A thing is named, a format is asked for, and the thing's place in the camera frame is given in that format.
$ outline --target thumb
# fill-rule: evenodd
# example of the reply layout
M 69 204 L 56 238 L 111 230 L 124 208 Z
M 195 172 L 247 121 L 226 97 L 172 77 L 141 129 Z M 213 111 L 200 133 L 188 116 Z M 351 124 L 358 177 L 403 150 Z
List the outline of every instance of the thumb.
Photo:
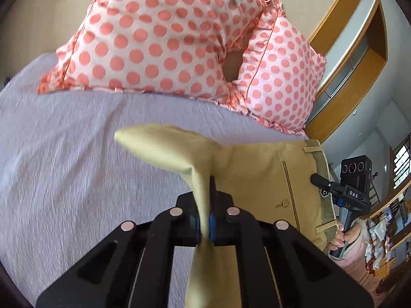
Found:
M 361 225 L 356 223 L 349 231 L 344 234 L 344 240 L 348 241 L 349 244 L 353 243 L 360 235 Z

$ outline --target person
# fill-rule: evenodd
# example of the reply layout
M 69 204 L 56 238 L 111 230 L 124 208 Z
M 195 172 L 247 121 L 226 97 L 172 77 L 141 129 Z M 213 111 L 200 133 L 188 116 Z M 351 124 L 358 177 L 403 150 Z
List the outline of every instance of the person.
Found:
M 387 297 L 387 292 L 379 293 L 377 288 L 380 279 L 368 273 L 365 263 L 365 242 L 368 240 L 367 227 L 365 222 L 356 219 L 354 226 L 346 233 L 342 230 L 344 226 L 341 221 L 338 221 L 338 230 L 335 239 L 328 244 L 328 249 L 337 250 L 344 246 L 344 241 L 348 241 L 350 246 L 344 252 L 342 259 L 336 259 L 328 255 L 339 267 L 341 267 L 348 275 L 350 275 L 358 284 L 360 284 L 368 293 L 370 293 L 374 307 L 378 307 Z

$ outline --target camera lens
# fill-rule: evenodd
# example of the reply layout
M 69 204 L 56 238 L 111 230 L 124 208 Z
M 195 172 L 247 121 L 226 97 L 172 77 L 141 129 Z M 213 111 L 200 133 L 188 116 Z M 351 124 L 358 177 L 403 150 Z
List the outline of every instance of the camera lens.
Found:
M 355 163 L 351 163 L 350 167 L 348 168 L 351 174 L 355 173 L 356 169 L 357 169 L 357 166 Z

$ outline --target wooden window frame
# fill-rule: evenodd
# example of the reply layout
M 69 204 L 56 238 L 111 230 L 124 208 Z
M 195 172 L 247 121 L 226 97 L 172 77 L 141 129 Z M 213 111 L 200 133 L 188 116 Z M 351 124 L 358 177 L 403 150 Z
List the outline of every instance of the wooden window frame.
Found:
M 374 1 L 360 34 L 341 63 L 332 72 L 330 78 L 318 91 L 316 99 L 327 89 L 329 83 L 332 82 L 344 64 L 348 62 L 365 34 L 367 34 L 369 44 L 368 50 L 343 87 L 305 128 L 305 133 L 310 139 L 317 139 L 320 143 L 323 143 L 332 135 L 368 93 L 387 63 L 387 30 L 381 0 Z

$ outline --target polka dot pillow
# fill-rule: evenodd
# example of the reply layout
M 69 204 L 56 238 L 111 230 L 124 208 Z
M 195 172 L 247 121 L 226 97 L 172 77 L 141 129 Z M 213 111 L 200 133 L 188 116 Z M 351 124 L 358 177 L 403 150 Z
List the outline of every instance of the polka dot pillow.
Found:
M 150 91 L 225 103 L 226 51 L 263 8 L 260 0 L 94 0 L 38 92 Z
M 304 136 L 325 64 L 287 20 L 282 4 L 272 0 L 254 28 L 238 80 L 230 86 L 229 107 L 267 127 Z

